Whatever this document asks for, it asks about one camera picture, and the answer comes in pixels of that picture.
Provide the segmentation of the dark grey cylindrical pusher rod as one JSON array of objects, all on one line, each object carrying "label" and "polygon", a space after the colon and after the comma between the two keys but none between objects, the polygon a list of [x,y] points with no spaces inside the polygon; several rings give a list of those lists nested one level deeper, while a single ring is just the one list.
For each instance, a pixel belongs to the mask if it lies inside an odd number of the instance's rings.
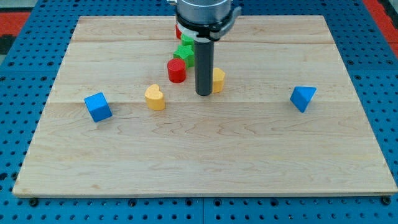
[{"label": "dark grey cylindrical pusher rod", "polygon": [[208,96],[213,91],[214,42],[194,41],[195,48],[195,91]]}]

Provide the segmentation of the red block behind arm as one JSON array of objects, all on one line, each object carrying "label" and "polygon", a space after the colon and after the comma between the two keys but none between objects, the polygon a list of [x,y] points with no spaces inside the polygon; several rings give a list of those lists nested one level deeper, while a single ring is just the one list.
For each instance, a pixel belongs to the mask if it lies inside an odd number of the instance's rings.
[{"label": "red block behind arm", "polygon": [[175,35],[177,39],[181,39],[181,34],[182,32],[180,31],[180,29],[178,28],[178,25],[175,24]]}]

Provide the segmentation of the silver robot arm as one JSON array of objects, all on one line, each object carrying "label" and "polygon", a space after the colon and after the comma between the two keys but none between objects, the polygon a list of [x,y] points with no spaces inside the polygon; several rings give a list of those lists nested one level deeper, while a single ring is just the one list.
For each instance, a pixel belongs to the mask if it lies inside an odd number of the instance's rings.
[{"label": "silver robot arm", "polygon": [[200,96],[213,92],[214,43],[225,36],[241,15],[232,0],[167,0],[175,7],[178,29],[193,39],[195,91]]}]

